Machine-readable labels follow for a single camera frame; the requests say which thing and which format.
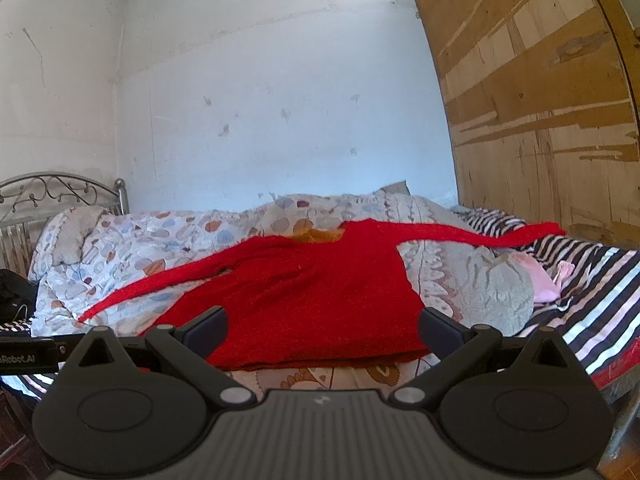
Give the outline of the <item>red knit sweater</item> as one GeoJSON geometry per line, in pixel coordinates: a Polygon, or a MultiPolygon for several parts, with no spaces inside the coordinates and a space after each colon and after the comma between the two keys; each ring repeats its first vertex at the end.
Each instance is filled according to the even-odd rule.
{"type": "Polygon", "coordinates": [[[373,219],[344,222],[329,242],[253,236],[222,252],[163,270],[115,290],[81,316],[184,283],[194,283],[159,318],[183,326],[212,307],[227,315],[228,334],[204,358],[221,370],[263,367],[390,365],[425,356],[418,335],[424,304],[410,284],[402,243],[414,240],[517,248],[555,223],[529,224],[500,236],[438,223],[373,219]]]}

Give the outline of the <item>wooden plywood board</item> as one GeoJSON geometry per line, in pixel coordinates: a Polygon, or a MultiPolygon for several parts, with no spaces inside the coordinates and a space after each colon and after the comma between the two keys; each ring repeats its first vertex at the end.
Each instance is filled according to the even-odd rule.
{"type": "Polygon", "coordinates": [[[639,244],[639,31],[620,0],[416,0],[460,203],[639,244]]]}

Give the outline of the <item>pillow with patterned case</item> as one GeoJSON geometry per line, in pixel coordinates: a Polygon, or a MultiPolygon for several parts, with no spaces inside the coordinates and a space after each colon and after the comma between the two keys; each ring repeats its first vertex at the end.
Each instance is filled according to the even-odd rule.
{"type": "Polygon", "coordinates": [[[49,220],[32,253],[29,281],[41,280],[52,266],[78,263],[86,237],[106,213],[101,206],[78,206],[65,209],[49,220]]]}

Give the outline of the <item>black bag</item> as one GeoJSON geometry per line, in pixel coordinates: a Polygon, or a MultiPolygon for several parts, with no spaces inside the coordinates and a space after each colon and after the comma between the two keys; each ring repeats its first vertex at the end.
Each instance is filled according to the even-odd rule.
{"type": "Polygon", "coordinates": [[[37,286],[9,269],[0,270],[1,323],[27,321],[34,315],[37,286]]]}

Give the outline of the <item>pink cloth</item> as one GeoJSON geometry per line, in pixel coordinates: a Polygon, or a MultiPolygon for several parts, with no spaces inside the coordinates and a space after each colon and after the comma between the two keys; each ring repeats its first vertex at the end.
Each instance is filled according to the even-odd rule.
{"type": "Polygon", "coordinates": [[[535,304],[550,304],[558,300],[564,283],[575,270],[573,263],[561,260],[556,265],[555,274],[550,275],[535,258],[524,252],[510,252],[509,257],[528,273],[533,284],[535,304]]]}

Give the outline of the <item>metal bed headboard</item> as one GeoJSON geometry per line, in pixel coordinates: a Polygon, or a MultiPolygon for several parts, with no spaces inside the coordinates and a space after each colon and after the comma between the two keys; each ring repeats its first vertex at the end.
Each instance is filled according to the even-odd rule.
{"type": "Polygon", "coordinates": [[[103,206],[128,214],[126,182],[102,183],[80,174],[40,171],[1,182],[1,265],[26,276],[32,253],[47,222],[76,206],[103,206]]]}

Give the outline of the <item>heart patterned white duvet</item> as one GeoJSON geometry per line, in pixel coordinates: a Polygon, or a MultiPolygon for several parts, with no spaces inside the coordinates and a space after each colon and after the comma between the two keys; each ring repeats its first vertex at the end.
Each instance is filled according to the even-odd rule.
{"type": "Polygon", "coordinates": [[[535,296],[508,238],[384,192],[285,196],[244,212],[72,208],[44,228],[29,277],[36,337],[99,325],[140,336],[222,307],[228,335],[206,360],[257,394],[392,390],[427,368],[424,308],[513,336],[535,296]]]}

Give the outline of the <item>striped bed sheet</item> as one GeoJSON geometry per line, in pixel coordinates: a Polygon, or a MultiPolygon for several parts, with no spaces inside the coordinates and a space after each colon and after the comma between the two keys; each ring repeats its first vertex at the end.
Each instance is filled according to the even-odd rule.
{"type": "MultiPolygon", "coordinates": [[[[522,226],[519,218],[500,210],[453,212],[405,195],[293,195],[243,212],[107,211],[86,237],[78,263],[52,266],[41,280],[28,280],[37,286],[32,318],[1,323],[1,331],[19,337],[76,333],[83,310],[145,272],[198,260],[255,235],[329,230],[344,220],[363,219],[449,223],[491,236],[522,226]]],[[[515,307],[506,302],[506,284],[520,272],[495,250],[410,242],[399,252],[424,304],[462,324],[488,322],[522,335],[551,326],[605,388],[639,364],[639,255],[634,250],[566,236],[538,240],[527,252],[544,270],[555,274],[561,260],[575,270],[555,302],[515,307]]]]}

